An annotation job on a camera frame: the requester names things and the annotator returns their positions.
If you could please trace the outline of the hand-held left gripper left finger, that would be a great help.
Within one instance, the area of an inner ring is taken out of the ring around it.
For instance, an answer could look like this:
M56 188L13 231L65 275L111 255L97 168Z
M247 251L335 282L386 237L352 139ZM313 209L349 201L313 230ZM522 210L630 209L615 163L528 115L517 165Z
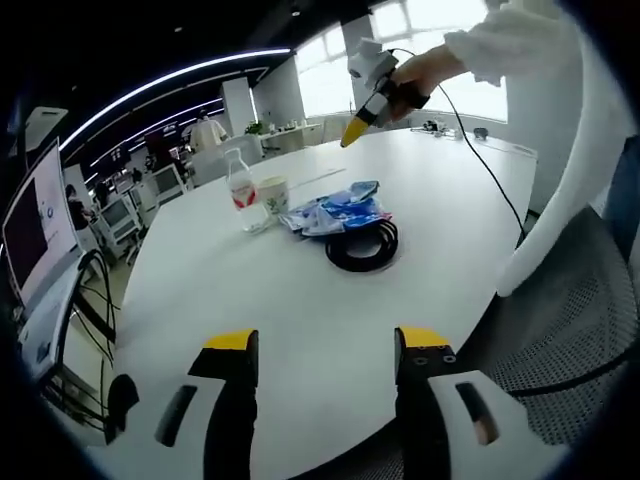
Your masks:
M257 418L255 329L209 339L188 371L142 390L120 374L106 443L88 456L109 479L247 479Z

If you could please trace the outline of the person's right hand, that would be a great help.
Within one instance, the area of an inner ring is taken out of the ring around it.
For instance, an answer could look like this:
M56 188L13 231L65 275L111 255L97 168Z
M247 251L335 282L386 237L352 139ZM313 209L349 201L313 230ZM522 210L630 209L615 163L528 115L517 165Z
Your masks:
M431 96L442 82L468 72L465 64L445 45L413 56L394 71L396 85L413 83L422 96Z

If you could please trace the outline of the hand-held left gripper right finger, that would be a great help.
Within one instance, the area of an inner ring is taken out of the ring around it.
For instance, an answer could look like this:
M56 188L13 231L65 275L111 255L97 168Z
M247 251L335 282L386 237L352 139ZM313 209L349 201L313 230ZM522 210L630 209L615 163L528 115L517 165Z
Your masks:
M524 407L483 373L456 373L456 354L435 331L399 326L394 334L405 477L529 479Z

